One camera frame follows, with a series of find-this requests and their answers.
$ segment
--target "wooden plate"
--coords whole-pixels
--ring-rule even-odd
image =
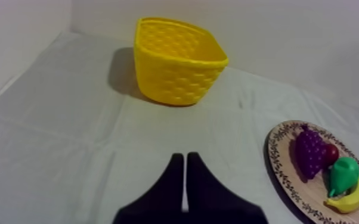
[[[327,130],[311,123],[290,120],[277,125],[268,137],[268,156],[280,185],[294,204],[316,223],[359,223],[359,209],[349,214],[340,214],[325,205],[327,189],[323,178],[328,177],[328,172],[320,171],[309,181],[301,175],[293,150],[296,136],[302,132],[301,125],[304,124],[318,132],[325,142],[337,146],[340,156],[352,157],[359,164],[352,151]]]

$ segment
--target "toy fruit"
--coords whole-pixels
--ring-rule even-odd
[[[341,213],[349,213],[359,208],[359,179],[358,184],[352,188],[352,193],[342,197],[340,200],[328,198],[326,203],[336,207]]]
[[[341,157],[331,168],[329,197],[339,195],[354,186],[359,178],[359,165],[353,158]]]
[[[295,157],[298,167],[307,179],[313,179],[323,167],[325,143],[317,132],[303,125],[303,132],[296,138]]]
[[[339,157],[339,152],[337,147],[333,144],[327,144],[326,153],[324,155],[324,160],[323,160],[324,163],[323,166],[325,168],[332,166],[335,163],[335,161],[337,161],[338,157]]]

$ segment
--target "yellow banana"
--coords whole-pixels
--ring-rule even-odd
[[[359,179],[358,184],[352,188],[352,193],[335,201],[327,199],[328,205],[336,207],[341,213],[350,213],[359,208]]]

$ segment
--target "purple grapes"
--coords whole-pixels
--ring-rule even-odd
[[[304,176],[313,179],[323,168],[326,143],[317,132],[309,130],[307,125],[302,125],[302,128],[304,131],[295,142],[296,162]]]

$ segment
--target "white cloth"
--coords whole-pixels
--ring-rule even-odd
[[[0,224],[111,223],[172,153],[190,151],[270,223],[300,223],[267,175],[269,131],[313,122],[359,158],[358,112],[240,70],[225,69],[194,106],[150,102],[130,46],[64,33],[0,96]]]

